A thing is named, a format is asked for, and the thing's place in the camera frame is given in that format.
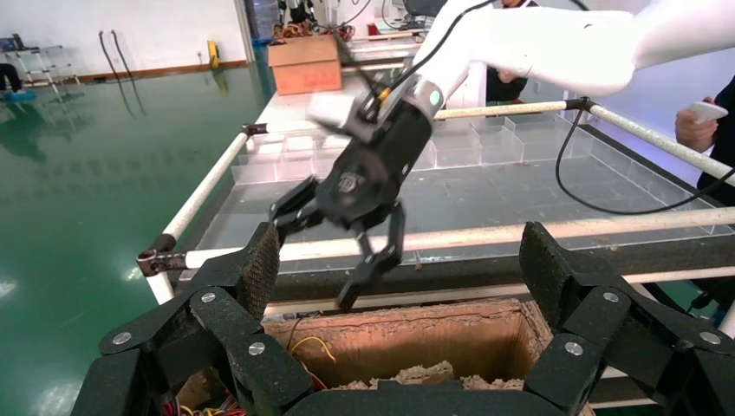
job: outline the shoe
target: shoe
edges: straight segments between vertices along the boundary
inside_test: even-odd
[[[7,101],[25,101],[33,100],[36,98],[36,93],[29,90],[19,90],[15,93],[5,93],[5,100]]]

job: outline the black robotic finger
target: black robotic finger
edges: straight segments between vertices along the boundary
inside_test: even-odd
[[[362,261],[354,268],[354,274],[345,283],[337,296],[337,304],[342,310],[350,310],[354,302],[366,289],[369,289],[384,274],[400,264],[403,255],[403,237],[406,227],[406,214],[400,201],[395,201],[390,213],[386,246],[379,253],[373,253],[367,234],[360,230],[357,243],[360,246]]]

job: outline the table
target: table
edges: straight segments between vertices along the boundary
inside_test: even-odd
[[[345,86],[351,94],[362,88],[350,76]],[[178,290],[207,258],[246,245],[257,225],[267,221],[275,199],[311,174],[328,173],[346,141],[303,123],[309,98],[275,95],[258,119],[274,133],[238,135],[240,146],[225,159],[227,166],[228,160],[237,162],[231,174],[225,170],[218,202],[182,243],[195,250],[162,253],[187,268],[173,277]],[[476,113],[511,112],[514,106],[494,108]],[[284,126],[284,120],[302,124],[271,129]],[[735,224],[735,209],[695,200],[673,212],[610,218],[560,192],[555,159],[568,131],[567,120],[548,113],[436,121],[400,195],[407,210],[403,265],[355,307],[528,298],[517,251],[520,231],[531,220],[544,223],[565,248],[606,258],[647,296],[641,283],[735,274],[734,233],[728,226]],[[563,155],[563,179],[590,202],[628,210],[671,204],[694,191],[592,127],[572,136]],[[385,231],[384,226],[370,231],[375,249]],[[334,309],[333,299],[358,261],[352,237],[329,224],[289,237],[266,313]],[[650,403],[625,374],[609,369],[603,378],[593,406]]]

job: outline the green floor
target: green floor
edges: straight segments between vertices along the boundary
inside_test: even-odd
[[[155,305],[135,255],[270,94],[253,66],[0,102],[3,415],[67,415],[98,340]]]

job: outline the yellow object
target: yellow object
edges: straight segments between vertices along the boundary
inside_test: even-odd
[[[300,340],[299,342],[297,342],[296,344],[294,344],[294,346],[291,348],[291,355],[294,354],[294,351],[296,351],[296,348],[298,348],[301,344],[303,344],[304,342],[309,341],[309,340],[319,341],[319,343],[322,344],[322,346],[324,347],[324,351],[327,352],[327,355],[329,356],[329,358],[332,359],[332,362],[337,362],[337,359],[329,351],[329,347],[327,347],[327,343],[324,342],[322,340],[322,338],[319,338],[318,336],[307,336],[306,338],[304,338],[304,339]]]
[[[379,98],[379,99],[380,99],[381,101],[385,101],[385,100],[386,100],[386,98],[388,98],[388,96],[390,95],[390,91],[391,91],[391,90],[390,90],[390,88],[386,88],[386,89],[384,89],[384,90],[383,90],[383,91],[381,92],[381,94],[380,94],[380,95],[378,95],[378,98]]]
[[[219,68],[219,49],[214,41],[207,41],[207,49],[209,49],[209,66],[212,69]]]

